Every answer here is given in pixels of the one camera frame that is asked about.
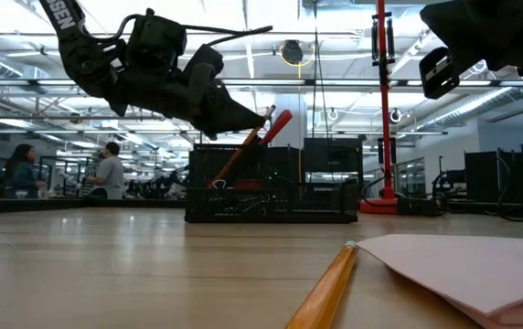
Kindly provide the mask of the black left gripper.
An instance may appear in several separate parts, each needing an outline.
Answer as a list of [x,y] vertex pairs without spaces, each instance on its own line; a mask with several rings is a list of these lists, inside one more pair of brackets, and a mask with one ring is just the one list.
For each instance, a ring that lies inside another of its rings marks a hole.
[[224,84],[216,81],[223,69],[222,55],[203,44],[184,68],[178,59],[185,52],[187,29],[176,21],[158,16],[148,8],[133,20],[128,40],[105,45],[107,62],[115,72],[115,90],[110,92],[112,109],[125,113],[133,105],[166,117],[191,122],[207,137],[249,130],[265,118],[233,100]]

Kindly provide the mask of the orange pencil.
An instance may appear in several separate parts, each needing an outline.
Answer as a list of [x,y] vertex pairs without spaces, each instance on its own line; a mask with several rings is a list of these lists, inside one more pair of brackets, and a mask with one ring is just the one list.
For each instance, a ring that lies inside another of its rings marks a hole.
[[256,137],[258,131],[264,127],[265,123],[272,117],[272,114],[274,113],[276,109],[276,106],[275,105],[272,105],[270,106],[265,114],[263,115],[263,122],[261,124],[261,126],[258,126],[256,128],[254,128],[247,136],[247,138],[244,140],[244,142],[242,143],[241,147],[239,150],[237,150],[232,156],[231,158],[228,160],[228,162],[223,166],[223,168],[219,171],[219,173],[210,181],[210,183],[208,184],[208,188],[215,188],[216,187],[216,183],[221,180],[223,181],[224,180],[224,177],[227,175],[227,173],[229,172],[230,168],[232,167],[233,163],[238,159],[238,157],[240,156],[240,154],[242,153],[242,151],[245,149],[246,146],[250,145],[252,143],[252,141],[254,140],[254,138]]
[[348,241],[284,329],[330,329],[357,256],[358,244]]

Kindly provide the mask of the pink sticky note pad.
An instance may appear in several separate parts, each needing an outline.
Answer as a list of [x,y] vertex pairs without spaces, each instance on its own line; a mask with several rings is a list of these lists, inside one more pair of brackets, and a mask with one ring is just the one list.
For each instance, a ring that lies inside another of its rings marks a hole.
[[485,329],[523,329],[523,239],[389,234],[358,246]]

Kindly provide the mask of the black mesh desk organizer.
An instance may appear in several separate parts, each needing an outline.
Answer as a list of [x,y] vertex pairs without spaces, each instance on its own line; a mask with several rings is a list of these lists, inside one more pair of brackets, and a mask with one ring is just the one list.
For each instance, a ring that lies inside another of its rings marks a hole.
[[268,147],[260,161],[226,188],[208,188],[231,156],[232,144],[197,144],[189,153],[185,221],[188,223],[347,224],[357,212],[335,207],[327,184],[307,183],[302,151]]

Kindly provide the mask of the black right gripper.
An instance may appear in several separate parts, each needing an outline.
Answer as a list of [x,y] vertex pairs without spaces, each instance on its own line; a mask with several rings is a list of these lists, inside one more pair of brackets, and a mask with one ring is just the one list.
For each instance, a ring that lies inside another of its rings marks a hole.
[[456,88],[480,61],[492,71],[515,67],[523,77],[523,0],[446,0],[426,5],[420,18],[443,42],[419,64],[426,98]]

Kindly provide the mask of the black cabinet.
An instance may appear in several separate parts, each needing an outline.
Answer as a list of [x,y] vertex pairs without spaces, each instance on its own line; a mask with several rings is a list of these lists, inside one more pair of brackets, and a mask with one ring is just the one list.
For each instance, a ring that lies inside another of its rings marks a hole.
[[523,202],[523,145],[521,151],[497,149],[464,155],[467,197],[475,202]]

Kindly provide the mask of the red-handled scissors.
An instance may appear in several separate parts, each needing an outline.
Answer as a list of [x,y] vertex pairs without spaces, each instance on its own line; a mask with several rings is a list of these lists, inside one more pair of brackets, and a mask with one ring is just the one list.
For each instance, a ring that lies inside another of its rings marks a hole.
[[265,134],[265,136],[259,141],[259,144],[265,145],[271,143],[277,134],[288,124],[293,118],[292,113],[289,110],[284,110],[280,113],[277,119],[274,121],[271,129]]

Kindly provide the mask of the black computer box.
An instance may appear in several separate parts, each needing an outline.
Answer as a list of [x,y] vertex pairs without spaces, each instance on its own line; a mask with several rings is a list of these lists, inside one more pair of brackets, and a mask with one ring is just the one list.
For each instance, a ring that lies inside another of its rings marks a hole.
[[363,178],[363,139],[306,138],[303,168],[307,183],[327,184],[335,207],[359,209]]

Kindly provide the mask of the black lamp power adapter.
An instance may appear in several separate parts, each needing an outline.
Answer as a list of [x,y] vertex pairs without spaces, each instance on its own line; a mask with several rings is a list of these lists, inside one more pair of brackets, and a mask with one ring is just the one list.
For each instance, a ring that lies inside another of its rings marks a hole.
[[399,198],[397,201],[397,213],[407,216],[439,216],[441,210],[434,199],[422,198]]

